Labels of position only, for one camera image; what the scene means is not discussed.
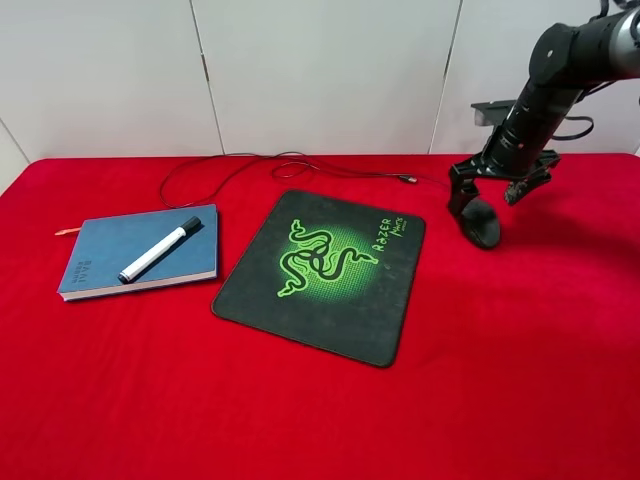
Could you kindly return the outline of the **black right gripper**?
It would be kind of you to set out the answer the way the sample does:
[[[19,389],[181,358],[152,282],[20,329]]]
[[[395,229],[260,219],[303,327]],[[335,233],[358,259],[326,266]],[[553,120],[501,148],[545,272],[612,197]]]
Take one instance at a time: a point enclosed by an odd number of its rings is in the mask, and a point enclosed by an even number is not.
[[[510,181],[504,193],[509,206],[551,181],[549,170],[560,162],[559,154],[553,150],[530,149],[517,140],[503,127],[495,127],[480,152],[449,169],[447,209],[452,216],[461,216],[479,195],[476,178]]]

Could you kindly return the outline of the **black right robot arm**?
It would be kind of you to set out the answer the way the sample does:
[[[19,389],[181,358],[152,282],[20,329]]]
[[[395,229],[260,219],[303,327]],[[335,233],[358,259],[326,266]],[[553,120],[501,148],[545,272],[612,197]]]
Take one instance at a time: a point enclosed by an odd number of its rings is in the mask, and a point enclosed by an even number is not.
[[[493,131],[479,153],[450,168],[449,211],[459,214],[478,196],[477,178],[507,181],[510,205],[548,183],[559,156],[546,146],[571,108],[610,84],[638,76],[638,8],[577,27],[548,28],[533,49],[519,97],[474,104],[477,124]]]

